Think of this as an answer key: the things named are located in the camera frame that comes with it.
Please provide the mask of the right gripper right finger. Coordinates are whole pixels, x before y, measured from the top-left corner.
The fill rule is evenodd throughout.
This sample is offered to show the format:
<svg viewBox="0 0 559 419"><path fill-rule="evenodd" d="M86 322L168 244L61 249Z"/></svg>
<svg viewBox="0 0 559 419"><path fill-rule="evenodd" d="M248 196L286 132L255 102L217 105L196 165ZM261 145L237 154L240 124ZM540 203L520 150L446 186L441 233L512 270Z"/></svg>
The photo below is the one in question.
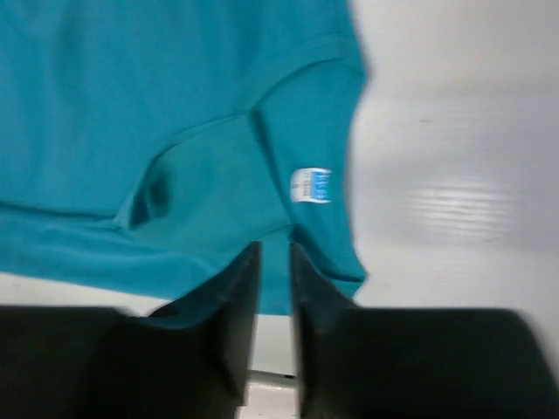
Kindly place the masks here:
<svg viewBox="0 0 559 419"><path fill-rule="evenodd" d="M495 308L371 308L290 247L301 418L555 418L527 322Z"/></svg>

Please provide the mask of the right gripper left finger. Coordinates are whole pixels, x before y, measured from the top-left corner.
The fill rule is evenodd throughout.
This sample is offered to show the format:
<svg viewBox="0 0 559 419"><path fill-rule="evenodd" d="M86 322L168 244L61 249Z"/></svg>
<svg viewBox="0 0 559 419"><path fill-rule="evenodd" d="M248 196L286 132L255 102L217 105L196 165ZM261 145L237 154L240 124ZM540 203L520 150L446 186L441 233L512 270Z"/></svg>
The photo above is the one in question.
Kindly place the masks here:
<svg viewBox="0 0 559 419"><path fill-rule="evenodd" d="M3 306L4 418L233 418L244 404L259 243L148 316Z"/></svg>

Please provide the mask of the teal blue t shirt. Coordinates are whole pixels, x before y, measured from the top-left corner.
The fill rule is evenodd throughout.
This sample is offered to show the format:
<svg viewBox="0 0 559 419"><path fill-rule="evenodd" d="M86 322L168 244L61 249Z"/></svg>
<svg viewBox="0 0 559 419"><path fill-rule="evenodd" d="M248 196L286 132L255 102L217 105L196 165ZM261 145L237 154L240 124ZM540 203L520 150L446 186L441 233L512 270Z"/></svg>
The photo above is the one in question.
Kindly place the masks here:
<svg viewBox="0 0 559 419"><path fill-rule="evenodd" d="M344 177L366 81L345 1L4 1L1 269L175 299L263 246L347 296Z"/></svg>

